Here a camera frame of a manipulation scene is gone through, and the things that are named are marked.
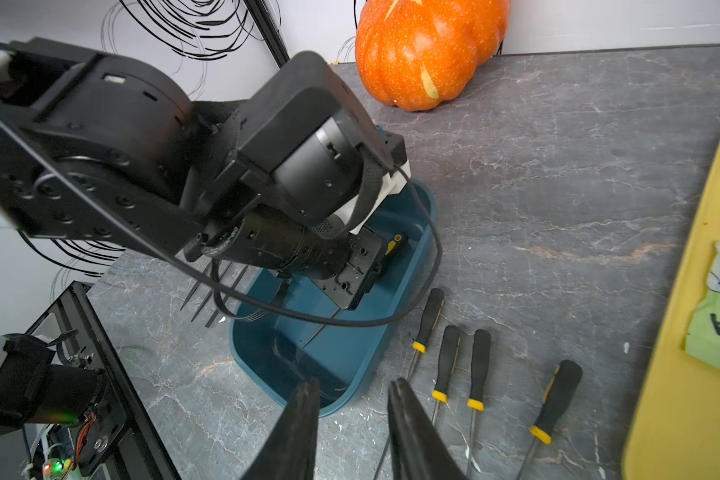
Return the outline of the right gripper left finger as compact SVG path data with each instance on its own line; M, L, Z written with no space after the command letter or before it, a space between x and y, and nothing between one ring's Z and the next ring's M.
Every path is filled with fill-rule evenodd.
M314 478L320 385L302 381L242 479Z

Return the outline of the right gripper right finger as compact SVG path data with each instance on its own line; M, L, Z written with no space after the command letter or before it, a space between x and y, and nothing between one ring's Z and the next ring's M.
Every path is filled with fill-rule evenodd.
M406 379L390 383L387 410L395 480L466 479Z

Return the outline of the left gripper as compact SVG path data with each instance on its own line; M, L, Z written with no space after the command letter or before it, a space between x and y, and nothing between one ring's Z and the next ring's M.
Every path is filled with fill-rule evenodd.
M382 276L395 248L395 234L386 238L363 227L351 239L349 256L342 269L328 279L312 282L341 310L355 310Z

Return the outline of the teal plastic storage box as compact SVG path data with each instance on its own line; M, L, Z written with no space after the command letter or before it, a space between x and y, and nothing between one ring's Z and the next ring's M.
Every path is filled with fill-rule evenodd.
M359 306L337 314L337 319L387 317L411 304L428 269L433 239L427 222L437 214L431 190L416 180L385 199L369 220L369 227L386 240L404 233L408 242ZM326 417L365 393L396 329L394 323L372 328L320 328L269 314L255 322L232 322L229 344L236 363L281 406L288 403L301 381L318 379L319 414Z

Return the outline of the black yellow file tool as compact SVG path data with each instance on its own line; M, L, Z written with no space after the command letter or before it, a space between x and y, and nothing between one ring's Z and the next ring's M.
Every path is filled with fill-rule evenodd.
M249 269L248 266L244 266L240 270L240 272L237 274L235 280L233 281L233 283L231 285L232 289L235 289L237 287L237 285L240 283L240 281L243 279L243 277L247 273L248 269ZM215 308L213 314L211 315L211 317L209 318L209 320L206 322L206 324L205 324L206 328L211 328L213 326L213 324L216 322L216 320L221 316L222 311L218 307L218 305L221 304L222 306L226 306L225 302L227 301L228 298L229 298L229 296L226 294L214 295L214 304L216 305L216 308Z

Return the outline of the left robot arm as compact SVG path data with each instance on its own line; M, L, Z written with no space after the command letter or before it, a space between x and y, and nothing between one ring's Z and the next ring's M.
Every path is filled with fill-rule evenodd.
M192 101L136 59L0 43L0 210L36 238L106 240L311 279L344 310L382 275L366 224L396 192L381 132L316 53L251 98Z

